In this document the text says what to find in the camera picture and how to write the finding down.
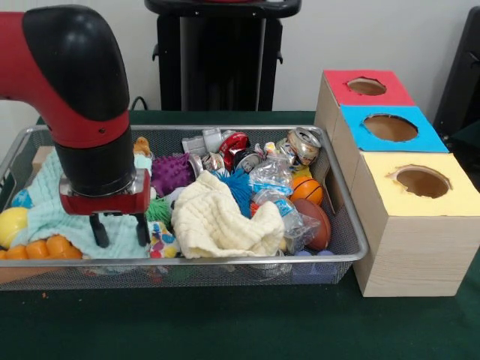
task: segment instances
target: red can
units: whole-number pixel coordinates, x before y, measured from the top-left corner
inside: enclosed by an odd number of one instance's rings
[[[232,171],[235,153],[245,150],[248,146],[250,146],[248,136],[242,132],[233,133],[223,141],[218,152],[222,155],[225,168],[228,171]]]

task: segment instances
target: round hole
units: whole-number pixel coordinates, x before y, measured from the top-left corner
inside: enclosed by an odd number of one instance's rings
[[[406,191],[419,197],[436,199],[450,190],[449,180],[445,176],[420,166],[400,171],[397,174],[397,181],[406,187]]]
[[[364,121],[367,129],[376,137],[389,141],[408,141],[419,135],[417,127],[400,116],[373,115]]]
[[[347,83],[350,90],[360,95],[378,96],[387,92],[387,88],[380,81],[368,79],[367,77],[357,77]]]

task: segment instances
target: basketball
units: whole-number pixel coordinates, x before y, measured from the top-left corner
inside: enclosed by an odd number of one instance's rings
[[[300,176],[293,180],[293,194],[290,200],[307,199],[312,203],[320,205],[323,200],[322,185],[314,178]]]
[[[310,218],[317,219],[320,223],[320,230],[315,238],[307,246],[314,250],[325,250],[329,246],[332,235],[332,227],[327,214],[317,204],[306,199],[297,199],[293,205],[300,214],[307,215]]]

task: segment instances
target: white wall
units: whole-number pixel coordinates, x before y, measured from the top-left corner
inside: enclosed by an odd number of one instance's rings
[[[103,15],[124,57],[130,96],[160,106],[156,16],[143,0],[0,0],[0,11],[77,3]],[[468,10],[475,0],[304,0],[301,12],[283,21],[275,110],[315,110],[324,68],[394,70],[433,120]],[[0,158],[21,128],[37,115],[22,103],[0,101]]]

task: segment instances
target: blue top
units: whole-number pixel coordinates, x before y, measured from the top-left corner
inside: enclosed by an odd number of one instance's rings
[[[417,106],[342,106],[341,111],[357,147],[365,152],[449,152]],[[418,135],[400,142],[380,139],[364,123],[375,115],[406,119],[416,126]]]

